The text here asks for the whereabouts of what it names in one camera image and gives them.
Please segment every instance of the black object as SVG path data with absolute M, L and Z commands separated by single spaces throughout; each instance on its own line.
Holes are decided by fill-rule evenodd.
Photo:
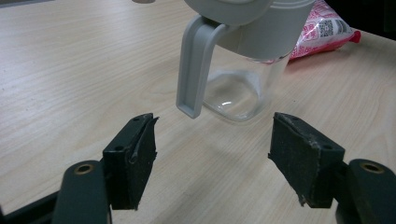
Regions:
M 396 223 L 396 176 L 374 161 L 343 162 L 345 150 L 291 115 L 275 113 L 268 157 L 313 208 L 338 207 L 338 223 Z
M 351 27 L 396 40 L 396 0 L 325 0 Z
M 152 114 L 131 119 L 105 148 L 101 161 L 69 167 L 58 192 L 0 214 L 0 224 L 111 223 L 110 205 L 113 210 L 137 210 L 157 155 L 157 119 Z

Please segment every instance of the plastic bag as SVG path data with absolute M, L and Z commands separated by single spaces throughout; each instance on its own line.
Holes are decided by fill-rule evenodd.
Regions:
M 324 0 L 317 0 L 290 59 L 338 49 L 348 41 L 359 43 L 360 40 L 360 31 L 353 31 Z

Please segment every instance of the pitcher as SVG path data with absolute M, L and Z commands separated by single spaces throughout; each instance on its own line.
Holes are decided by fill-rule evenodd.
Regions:
M 283 73 L 315 0 L 185 0 L 199 13 L 183 36 L 177 107 L 205 104 L 225 118 L 259 114 Z

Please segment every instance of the wooden table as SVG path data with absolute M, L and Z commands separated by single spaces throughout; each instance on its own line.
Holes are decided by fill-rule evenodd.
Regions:
M 267 159 L 276 111 L 346 149 L 345 161 L 396 171 L 396 42 L 359 44 L 290 63 L 274 101 L 232 123 L 175 106 L 181 37 L 195 13 L 181 0 L 33 1 L 0 6 L 0 204 L 16 210 L 59 189 L 63 172 L 99 160 L 126 122 L 152 112 L 158 157 L 139 210 L 114 223 L 334 223 L 301 207 Z

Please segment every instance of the clear plastic pitcher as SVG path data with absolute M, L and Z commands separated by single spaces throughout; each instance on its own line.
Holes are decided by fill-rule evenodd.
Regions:
M 215 46 L 204 105 L 234 121 L 253 118 L 271 102 L 288 61 L 289 54 L 258 61 Z

